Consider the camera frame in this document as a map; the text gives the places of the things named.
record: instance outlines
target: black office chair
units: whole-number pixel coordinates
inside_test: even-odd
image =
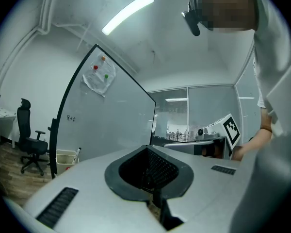
[[[42,131],[36,131],[38,133],[37,139],[30,138],[30,102],[26,99],[21,99],[22,102],[20,107],[17,109],[17,120],[18,127],[20,132],[20,137],[18,141],[18,146],[20,150],[23,152],[27,152],[31,156],[22,156],[20,158],[21,162],[24,163],[24,159],[28,159],[29,161],[22,166],[20,172],[24,173],[24,168],[29,166],[31,163],[35,163],[37,168],[40,171],[41,176],[44,175],[41,167],[38,164],[38,161],[48,162],[48,160],[39,159],[40,154],[45,154],[48,150],[48,143],[44,141],[40,141],[40,134],[45,134]]]

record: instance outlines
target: fluorescent light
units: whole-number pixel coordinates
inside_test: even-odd
[[[254,97],[238,97],[239,99],[254,99]]]
[[[102,29],[102,32],[105,35],[109,35],[113,29],[115,29],[122,21],[134,14],[136,11],[142,9],[150,3],[153,3],[154,0],[135,0],[124,9],[122,9],[115,17],[113,17],[107,25]]]
[[[178,101],[187,101],[187,98],[182,99],[165,99],[167,102],[178,102]]]

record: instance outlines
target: chair base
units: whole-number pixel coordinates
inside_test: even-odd
[[[25,165],[23,165],[22,167],[21,167],[21,170],[20,170],[20,172],[21,173],[24,173],[25,172],[25,168],[26,167],[28,167],[30,164],[32,164],[32,163],[35,163],[35,165],[36,165],[36,167],[39,169],[39,171],[40,171],[40,175],[41,176],[43,176],[44,175],[44,172],[43,172],[43,170],[41,169],[41,167],[40,167],[40,165],[39,165],[39,161],[40,162],[49,162],[48,160],[42,160],[42,159],[39,159],[39,154],[35,154],[35,153],[33,153],[32,154],[32,157],[31,156],[22,156],[21,158],[20,158],[20,161],[22,162],[22,163],[24,163],[24,159],[27,159],[28,160],[28,162],[25,164]]]

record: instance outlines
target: white bin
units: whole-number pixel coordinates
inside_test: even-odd
[[[72,164],[74,156],[77,152],[69,150],[56,150],[56,166],[57,166],[57,175],[62,174],[67,170],[68,167],[72,167],[79,163],[79,159],[75,164]]]

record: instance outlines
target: glass partition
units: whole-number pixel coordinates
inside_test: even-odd
[[[260,127],[260,108],[257,106],[259,90],[253,70],[253,54],[244,73],[236,83],[239,102],[242,110],[242,142],[248,142]]]
[[[198,129],[230,113],[241,129],[240,108],[233,85],[189,88],[189,140],[195,139]]]
[[[150,93],[156,102],[152,133],[154,136],[174,141],[187,140],[186,89]]]

